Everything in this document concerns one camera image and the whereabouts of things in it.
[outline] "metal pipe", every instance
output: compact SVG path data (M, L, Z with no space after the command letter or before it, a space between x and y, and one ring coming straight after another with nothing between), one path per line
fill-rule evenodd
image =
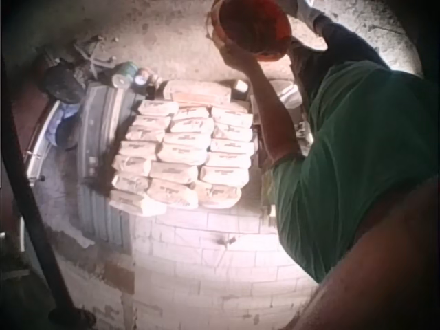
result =
M79 317L78 312L56 262L55 253L47 239L43 220L26 176L25 164L12 116L3 56L1 57L1 157L15 201L23 215L30 240L47 285L54 297L56 307L67 318L75 320Z

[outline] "dusty floor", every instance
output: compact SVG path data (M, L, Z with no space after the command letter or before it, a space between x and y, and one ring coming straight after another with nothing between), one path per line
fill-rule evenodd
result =
M36 48L101 34L102 58L134 61L165 79L222 80L239 76L226 67L206 35L211 0L39 0L29 3L3 27L2 46L9 72L28 62ZM393 69L419 72L413 47L397 20L380 1L316 0L315 6L357 32L379 50ZM325 44L304 24L291 19L294 35L306 44ZM265 63L271 78L291 78L289 60Z
M106 38L102 58L134 61L165 79L239 77L205 37L208 0L40 0L2 30L10 74L46 43L74 36ZM393 69L419 72L413 47L381 1L316 0L316 7L370 42ZM306 44L325 48L291 20ZM270 78L292 78L284 58L263 65ZM260 173L231 210L168 211L133 218L133 255L119 255L79 230L74 153L51 151L37 198L60 266L77 305L96 313L97 329L275 329L285 324L316 284L284 253L276 231L261 219ZM219 240L236 237L230 249Z

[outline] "stack of cement bags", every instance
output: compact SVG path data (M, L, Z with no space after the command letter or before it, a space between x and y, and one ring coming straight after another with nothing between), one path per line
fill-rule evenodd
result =
M249 182L253 116L248 103L234 102L212 107L214 132L210 152L200 170L200 181L193 185L199 203L207 208L230 208L241 197L241 188Z
M222 97L212 102L216 106L143 101L113 161L110 204L140 216L162 214L167 206L235 205L249 181L255 152L253 115L247 102L229 103L230 94Z

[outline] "construction material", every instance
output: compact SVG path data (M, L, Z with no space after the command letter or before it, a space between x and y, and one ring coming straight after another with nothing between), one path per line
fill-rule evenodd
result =
M227 139L233 141L250 142L253 132L251 129L244 129L225 124L216 123L212 137L215 139Z
M163 129L147 129L143 126L130 126L125 138L128 141L162 142L165 136Z
M119 154L123 156L142 157L148 160L156 160L157 143L144 141L122 141Z
M141 115L146 116L173 116L179 110L179 104L173 101L143 100L137 108Z
M252 114L213 107L211 116L215 122L248 129L252 126Z
M189 118L209 118L209 112L206 107L181 107L173 120Z
M174 208L194 209L199 205L197 193L182 184L151 180L148 196Z
M133 62L121 64L111 77L111 83L115 88L128 89L134 81L138 67Z
M151 160L141 157L116 155L112 167L117 171L148 176L151 170Z
M151 115L137 115L133 126L142 126L147 129L167 129L170 126L171 117L153 117Z
M206 161L207 154L206 149L162 143L157 157L168 163L202 165Z
M148 196L139 196L120 190L110 192L109 205L139 217L152 217L166 212L166 205Z
M249 157L255 153L255 145L252 142L212 139L211 151L219 153L240 153Z
M191 188L197 193L199 205L205 208L231 208L241 198L241 189L196 181Z
M206 149L211 144L211 135L201 133L166 133L164 142Z
M150 180L132 173L117 172L111 184L118 190L146 196L146 191L150 186Z
M193 104L222 105L230 102L231 88L217 82L171 80L164 88L164 98Z
M238 153L208 153L205 165L248 169L251 166L251 161L249 156Z
M197 180L199 170L197 166L152 162L149 176L153 179L166 180L176 184L190 184Z
M171 122L171 133L207 133L214 131L214 120L212 118L190 118L173 120Z
M242 188L249 182L249 171L244 168L203 166L200 180L209 184L223 184Z

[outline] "man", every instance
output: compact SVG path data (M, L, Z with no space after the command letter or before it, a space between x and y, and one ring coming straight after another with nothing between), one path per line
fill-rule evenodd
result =
M293 38L289 52L314 137L307 158L254 57L221 49L254 89L280 242L320 283L286 329L429 329L439 311L437 86L391 71L305 0L290 4L328 45Z

